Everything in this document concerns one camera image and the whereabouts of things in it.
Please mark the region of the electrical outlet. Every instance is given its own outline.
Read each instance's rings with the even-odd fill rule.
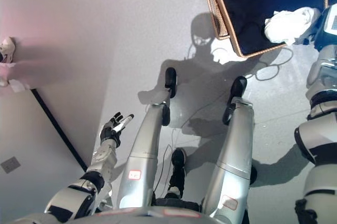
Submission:
[[[11,171],[15,170],[16,168],[20,167],[20,163],[15,157],[12,157],[3,163],[0,164],[1,167],[5,170],[6,173],[10,173]]]

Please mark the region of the wicker basket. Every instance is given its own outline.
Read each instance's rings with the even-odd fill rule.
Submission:
[[[207,0],[207,2],[209,5],[209,9],[212,13],[212,23],[214,26],[216,38],[219,40],[229,38],[231,40],[233,49],[238,56],[245,58],[253,57],[286,46],[286,44],[279,44],[268,49],[244,55],[240,49],[231,19],[229,17],[229,14],[227,12],[223,0]],[[328,0],[324,0],[324,7],[327,6]]]

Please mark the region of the silver robot leg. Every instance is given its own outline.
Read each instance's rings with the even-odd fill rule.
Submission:
[[[227,105],[224,123],[230,119],[229,130],[202,208],[204,214],[231,224],[242,222],[252,166],[254,111],[251,103],[240,98],[244,89],[241,94],[234,92]]]
[[[126,162],[117,205],[119,208],[146,207],[151,204],[157,171],[159,136],[170,123],[170,98],[175,95],[176,72],[166,70],[165,88],[151,101]]]

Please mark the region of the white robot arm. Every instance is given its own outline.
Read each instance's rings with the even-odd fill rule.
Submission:
[[[117,163],[115,150],[121,144],[119,136],[133,115],[122,118],[121,113],[117,113],[104,125],[101,146],[94,153],[86,173],[60,190],[48,203],[45,213],[52,214],[62,223],[95,213],[98,204],[107,196],[100,194],[102,188],[108,186],[111,189],[112,170]]]
[[[323,13],[315,48],[320,54],[308,75],[306,93],[311,112],[295,130],[303,156],[315,164],[306,178],[304,198],[296,202],[300,224],[337,222],[337,4]]]

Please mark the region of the sticker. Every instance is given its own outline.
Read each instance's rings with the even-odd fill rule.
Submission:
[[[123,209],[117,209],[117,210],[111,210],[106,212],[100,212],[97,215],[98,216],[104,216],[104,215],[120,215],[123,213],[130,213],[135,211],[137,208],[123,208]]]
[[[183,209],[175,209],[175,208],[164,209],[164,215],[166,215],[166,216],[200,218],[200,214],[198,212],[183,210]]]
[[[140,180],[142,172],[140,170],[130,170],[128,178],[130,180]]]
[[[237,205],[238,205],[237,200],[232,199],[231,197],[228,197],[227,195],[222,196],[221,202],[224,207],[227,207],[233,211],[237,209]]]

